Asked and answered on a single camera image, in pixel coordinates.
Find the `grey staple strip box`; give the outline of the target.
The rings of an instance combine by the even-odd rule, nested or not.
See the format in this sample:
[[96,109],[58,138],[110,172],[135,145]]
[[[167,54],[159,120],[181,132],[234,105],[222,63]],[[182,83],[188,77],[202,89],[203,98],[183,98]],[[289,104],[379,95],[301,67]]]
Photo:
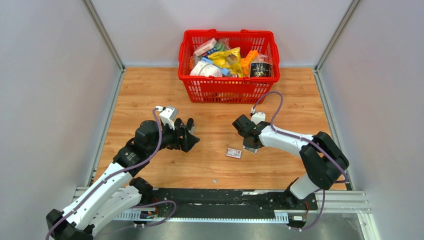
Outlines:
[[243,149],[252,153],[257,154],[258,153],[258,148],[252,148],[252,147],[247,147],[247,146],[243,146]]

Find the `red white staple box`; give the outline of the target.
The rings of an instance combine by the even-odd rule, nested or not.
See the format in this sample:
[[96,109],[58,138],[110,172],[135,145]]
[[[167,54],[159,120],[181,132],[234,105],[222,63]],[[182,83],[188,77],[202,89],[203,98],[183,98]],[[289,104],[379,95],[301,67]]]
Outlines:
[[239,149],[227,148],[225,156],[230,158],[235,158],[235,159],[241,159],[242,151]]

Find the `grey and black stapler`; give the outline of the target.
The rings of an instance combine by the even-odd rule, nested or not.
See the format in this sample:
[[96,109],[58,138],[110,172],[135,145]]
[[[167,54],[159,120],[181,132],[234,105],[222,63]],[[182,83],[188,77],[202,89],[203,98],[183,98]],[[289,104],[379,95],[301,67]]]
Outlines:
[[194,121],[193,118],[189,118],[187,120],[186,127],[187,127],[188,132],[191,135],[194,135],[196,124],[195,124],[195,121]]

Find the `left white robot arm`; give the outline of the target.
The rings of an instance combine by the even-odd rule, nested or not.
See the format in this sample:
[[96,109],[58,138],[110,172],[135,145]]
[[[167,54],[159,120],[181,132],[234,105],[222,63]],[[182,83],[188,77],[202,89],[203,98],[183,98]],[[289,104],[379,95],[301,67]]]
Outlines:
[[143,121],[102,176],[63,210],[46,216],[46,239],[92,240],[114,218],[139,205],[152,207],[153,187],[137,176],[162,149],[189,152],[200,139],[194,136],[195,122],[180,118],[174,127],[155,120]]

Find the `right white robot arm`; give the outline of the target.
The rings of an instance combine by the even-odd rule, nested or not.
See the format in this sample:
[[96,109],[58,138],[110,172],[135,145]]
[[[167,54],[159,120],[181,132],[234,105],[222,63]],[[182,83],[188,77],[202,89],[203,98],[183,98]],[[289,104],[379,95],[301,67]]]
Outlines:
[[243,146],[252,151],[275,148],[300,157],[305,174],[286,189],[285,202],[299,209],[306,197],[318,190],[329,190],[340,176],[347,176],[350,163],[333,139],[325,132],[300,134],[278,128],[266,121],[253,121],[242,114],[232,126],[243,137]]

